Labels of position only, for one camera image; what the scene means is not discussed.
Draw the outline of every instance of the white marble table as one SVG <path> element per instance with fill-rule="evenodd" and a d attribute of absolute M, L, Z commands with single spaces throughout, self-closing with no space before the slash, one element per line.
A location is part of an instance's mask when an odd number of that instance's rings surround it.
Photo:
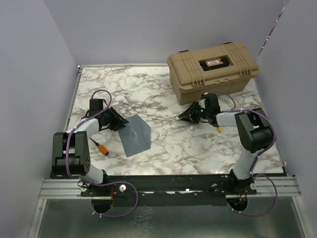
<path fill-rule="evenodd" d="M 151 148 L 126 157 L 118 132 L 104 130 L 92 136 L 104 145 L 104 156 L 89 141 L 92 164 L 108 175 L 181 175 L 228 173 L 239 158 L 241 144 L 236 128 L 223 127 L 218 133 L 207 123 L 192 126 L 176 120 L 188 108 L 180 106 L 169 82 L 167 66 L 105 66 L 83 69 L 69 128 L 75 126 L 89 107 L 89 98 L 98 89 L 107 89 L 113 106 L 124 118 L 138 114 L 151 127 Z M 237 108 L 260 107 L 253 80 L 244 91 L 232 94 Z M 107 93 L 96 98 L 108 100 Z M 226 96 L 219 98 L 221 110 L 232 107 Z M 281 173 L 282 163 L 272 147 L 261 156 L 255 173 Z"/>

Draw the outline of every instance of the screwdriver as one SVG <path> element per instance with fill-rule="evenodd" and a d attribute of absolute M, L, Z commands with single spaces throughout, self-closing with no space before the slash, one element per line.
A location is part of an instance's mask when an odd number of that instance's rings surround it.
<path fill-rule="evenodd" d="M 103 153 L 104 155 L 108 155 L 109 151 L 102 145 L 100 145 L 99 143 L 95 142 L 92 138 L 90 138 L 93 143 L 98 147 L 98 149 L 100 150 L 101 153 Z"/>

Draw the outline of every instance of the purple cable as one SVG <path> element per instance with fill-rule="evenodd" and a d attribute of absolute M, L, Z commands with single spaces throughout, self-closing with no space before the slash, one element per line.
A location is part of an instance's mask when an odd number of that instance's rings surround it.
<path fill-rule="evenodd" d="M 254 159 L 253 163 L 251 164 L 250 172 L 253 172 L 253 169 L 254 169 L 254 167 L 255 167 L 255 165 L 256 165 L 258 159 L 259 159 L 259 156 L 260 156 L 261 154 L 263 154 L 265 151 L 269 150 L 269 149 L 274 145 L 274 143 L 276 142 L 276 133 L 275 133 L 274 127 L 273 127 L 272 123 L 269 121 L 269 119 L 268 119 L 267 117 L 263 116 L 261 113 L 258 113 L 258 112 L 256 112 L 256 111 L 248 110 L 248 109 L 242 109 L 242 110 L 231 110 L 230 112 L 231 112 L 231 113 L 239 113 L 239 112 L 243 112 L 243 113 L 251 112 L 251 113 L 254 113 L 254 114 L 256 114 L 256 115 L 262 117 L 264 120 L 266 120 L 267 123 L 269 124 L 269 127 L 270 127 L 271 130 L 272 130 L 272 133 L 273 133 L 273 140 L 272 140 L 272 142 L 270 143 L 270 145 L 269 145 L 268 147 L 266 147 L 264 150 L 260 151 L 260 152 L 257 154 L 256 158 Z"/>
<path fill-rule="evenodd" d="M 106 92 L 106 93 L 109 94 L 110 99 L 109 99 L 108 105 L 107 105 L 102 111 L 98 112 L 97 114 L 94 114 L 93 116 L 91 116 L 91 117 L 89 117 L 89 118 L 84 119 L 83 121 L 81 121 L 77 126 L 75 126 L 75 127 L 70 131 L 70 133 L 69 133 L 69 135 L 68 135 L 68 138 L 67 138 L 65 159 L 66 159 L 66 172 L 67 172 L 67 175 L 68 175 L 68 177 L 69 177 L 70 179 L 75 179 L 75 178 L 76 178 L 76 177 L 74 177 L 74 176 L 70 173 L 70 170 L 69 170 L 69 144 L 70 144 L 70 139 L 71 139 L 72 134 L 74 133 L 74 131 L 75 131 L 77 128 L 79 128 L 79 127 L 80 127 L 82 124 L 84 124 L 85 122 L 87 122 L 87 121 L 89 121 L 89 120 L 91 120 L 91 119 L 93 119 L 93 118 L 99 116 L 100 114 L 104 113 L 104 112 L 109 108 L 109 106 L 110 106 L 110 104 L 111 104 L 111 102 L 112 102 L 112 96 L 111 96 L 111 94 L 109 93 L 109 91 L 107 91 L 107 90 L 105 90 L 105 89 L 99 89 L 99 90 L 97 90 L 96 92 L 94 92 L 94 93 L 92 94 L 91 98 L 93 98 L 94 95 L 95 95 L 96 93 L 98 93 L 98 92 Z"/>
<path fill-rule="evenodd" d="M 139 202 L 139 195 L 138 195 L 138 191 L 137 191 L 136 187 L 135 187 L 133 184 L 131 184 L 131 183 L 129 183 L 129 182 L 126 182 L 126 181 L 116 181 L 116 182 L 110 182 L 110 183 L 105 183 L 105 184 L 97 184 L 97 183 L 91 183 L 91 184 L 94 185 L 94 186 L 103 187 L 103 186 L 109 186 L 109 185 L 113 185 L 113 184 L 117 184 L 117 183 L 125 183 L 125 184 L 128 184 L 128 185 L 130 185 L 130 186 L 134 189 L 135 194 L 136 194 L 136 201 L 135 201 L 135 204 L 134 204 L 133 208 L 132 208 L 130 211 L 128 211 L 128 212 L 126 212 L 126 213 L 123 213 L 123 214 L 120 214 L 120 215 L 107 215 L 107 214 L 105 214 L 105 213 L 98 213 L 98 212 L 96 212 L 95 209 L 94 209 L 94 206 L 93 206 L 93 204 L 92 204 L 91 208 L 93 209 L 93 211 L 94 211 L 95 214 L 97 214 L 97 215 L 99 215 L 99 216 L 102 216 L 102 217 L 112 217 L 112 218 L 115 218 L 115 217 L 124 217 L 124 216 L 126 216 L 126 215 L 129 215 L 131 212 L 133 212 L 133 211 L 135 210 L 135 208 L 137 207 L 138 202 Z"/>
<path fill-rule="evenodd" d="M 226 92 L 224 92 L 224 91 L 221 91 L 221 90 L 212 90 L 212 91 L 210 91 L 210 92 L 208 92 L 208 93 L 223 93 L 223 94 L 227 95 L 227 96 L 231 99 L 231 101 L 233 102 L 233 108 L 231 108 L 231 109 L 229 109 L 229 110 L 230 110 L 230 111 L 235 110 L 235 108 L 236 108 L 236 102 L 234 101 L 233 97 L 231 97 L 228 93 L 226 93 Z"/>
<path fill-rule="evenodd" d="M 273 182 L 268 176 L 266 176 L 266 175 L 264 175 L 264 174 L 258 174 L 258 175 L 256 175 L 256 176 L 254 177 L 254 179 L 256 179 L 257 177 L 265 177 L 265 178 L 267 178 L 267 179 L 272 183 L 272 185 L 273 185 L 273 187 L 274 187 L 274 190 L 275 190 L 275 201 L 274 201 L 273 206 L 272 206 L 269 210 L 267 210 L 266 212 L 258 213 L 258 214 L 250 214 L 250 213 L 239 212 L 239 211 L 233 209 L 233 208 L 230 206 L 230 204 L 227 203 L 227 205 L 228 205 L 228 207 L 230 207 L 231 211 L 233 211 L 233 212 L 235 212 L 235 213 L 237 213 L 237 214 L 240 214 L 240 215 L 247 216 L 247 217 L 261 217 L 261 216 L 265 216 L 265 215 L 267 215 L 267 214 L 269 214 L 269 213 L 271 213 L 272 211 L 275 210 L 275 208 L 276 208 L 276 206 L 277 206 L 278 196 L 277 196 L 277 188 L 276 188 L 274 182 Z"/>

